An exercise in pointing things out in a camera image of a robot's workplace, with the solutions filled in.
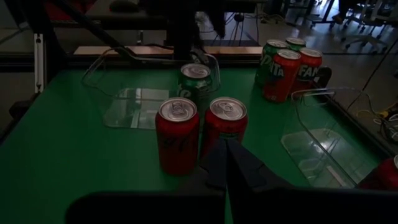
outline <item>clear plastic bin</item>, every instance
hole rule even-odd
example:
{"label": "clear plastic bin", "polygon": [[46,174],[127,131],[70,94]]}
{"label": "clear plastic bin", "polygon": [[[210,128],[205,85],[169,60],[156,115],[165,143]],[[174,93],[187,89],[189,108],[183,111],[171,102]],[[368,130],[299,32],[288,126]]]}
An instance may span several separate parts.
{"label": "clear plastic bin", "polygon": [[297,91],[281,142],[314,187],[353,188],[377,165],[363,152],[361,140],[331,110],[338,105],[351,114],[373,111],[369,95],[351,88]]}
{"label": "clear plastic bin", "polygon": [[[180,67],[177,64],[180,65],[184,62],[136,57],[136,59],[145,60],[148,63],[175,64],[175,68],[173,65],[170,66],[173,69],[170,70],[172,74],[169,73],[169,77],[159,77],[159,74],[157,74],[158,77],[137,77],[137,72],[130,74],[127,71],[107,68],[109,61],[107,53],[111,50],[107,50],[100,56],[81,79],[83,86],[86,87],[103,116],[103,124],[112,128],[155,129],[155,115],[159,106],[163,101],[177,96],[177,80],[181,75]],[[213,80],[209,89],[211,95],[220,88],[220,69],[217,59],[212,55],[206,56],[208,57],[207,66],[211,69]],[[158,78],[160,81],[147,82],[149,78]],[[143,81],[145,85],[140,86],[139,81]]]}

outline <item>can lid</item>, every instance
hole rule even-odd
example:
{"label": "can lid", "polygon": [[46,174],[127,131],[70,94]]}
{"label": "can lid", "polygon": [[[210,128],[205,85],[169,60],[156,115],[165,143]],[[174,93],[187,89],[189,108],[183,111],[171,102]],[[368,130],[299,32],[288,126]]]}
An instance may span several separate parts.
{"label": "can lid", "polygon": [[287,49],[278,50],[278,55],[289,60],[298,60],[301,57],[299,53]]}
{"label": "can lid", "polygon": [[246,107],[242,102],[230,97],[219,97],[210,103],[210,111],[226,121],[237,121],[246,116]]}
{"label": "can lid", "polygon": [[267,40],[267,44],[269,44],[273,47],[277,47],[277,48],[287,48],[288,47],[287,43],[285,43],[284,41],[281,41],[281,40],[277,40],[277,39]]}
{"label": "can lid", "polygon": [[310,57],[322,57],[322,53],[319,50],[314,50],[307,47],[300,49],[300,53]]}
{"label": "can lid", "polygon": [[189,63],[181,67],[181,73],[190,78],[205,78],[210,75],[210,68],[199,63]]}
{"label": "can lid", "polygon": [[394,164],[396,165],[396,168],[398,169],[398,155],[394,157]]}
{"label": "can lid", "polygon": [[173,97],[162,103],[159,114],[167,121],[188,121],[197,113],[195,104],[182,97]]}
{"label": "can lid", "polygon": [[289,44],[303,45],[303,46],[305,46],[306,44],[305,40],[296,37],[288,37],[286,38],[286,42],[288,42]]}

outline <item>office chair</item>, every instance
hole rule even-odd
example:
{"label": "office chair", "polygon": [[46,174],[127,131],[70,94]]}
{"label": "office chair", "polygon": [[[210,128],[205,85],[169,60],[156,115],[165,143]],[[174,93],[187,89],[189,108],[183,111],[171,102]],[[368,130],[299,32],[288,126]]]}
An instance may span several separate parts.
{"label": "office chair", "polygon": [[[384,29],[386,28],[388,21],[393,21],[395,18],[395,21],[397,20],[397,16],[394,16],[394,13],[391,12],[390,16],[379,16],[378,12],[382,6],[382,4],[384,3],[385,0],[377,0],[377,2],[374,5],[374,9],[372,10],[371,15],[369,16],[369,14],[366,13],[367,8],[369,7],[369,0],[366,1],[364,7],[362,8],[362,12],[359,18],[355,18],[356,21],[360,24],[360,25],[364,25],[364,26],[372,26],[373,28],[371,29],[370,33],[368,33],[367,35],[347,35],[343,38],[341,38],[341,41],[344,42],[346,39],[354,39],[351,42],[349,42],[348,44],[346,44],[345,48],[349,49],[349,47],[351,46],[351,44],[354,43],[361,43],[361,46],[364,47],[367,43],[370,43],[376,50],[372,51],[372,54],[376,54],[379,51],[379,44],[383,45],[382,48],[382,52],[387,50],[387,44],[381,40],[379,40],[379,38],[381,37],[382,32],[384,31]],[[375,30],[376,27],[382,27],[379,35],[377,37],[373,37],[372,33]]]}

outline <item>green tabletop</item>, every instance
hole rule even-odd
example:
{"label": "green tabletop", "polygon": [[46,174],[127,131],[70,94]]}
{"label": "green tabletop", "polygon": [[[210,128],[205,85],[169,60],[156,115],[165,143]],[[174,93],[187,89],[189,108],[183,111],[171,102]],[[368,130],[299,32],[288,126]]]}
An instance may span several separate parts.
{"label": "green tabletop", "polygon": [[[185,179],[162,172],[154,130],[103,126],[80,83],[83,72],[60,73],[1,146],[0,223],[63,223],[69,204],[90,192],[172,190]],[[175,70],[115,72],[133,73],[132,87],[177,83]],[[291,184],[308,185],[280,143],[290,105],[265,101],[253,86],[254,74],[255,69],[221,69],[217,95],[246,105],[244,147]]]}

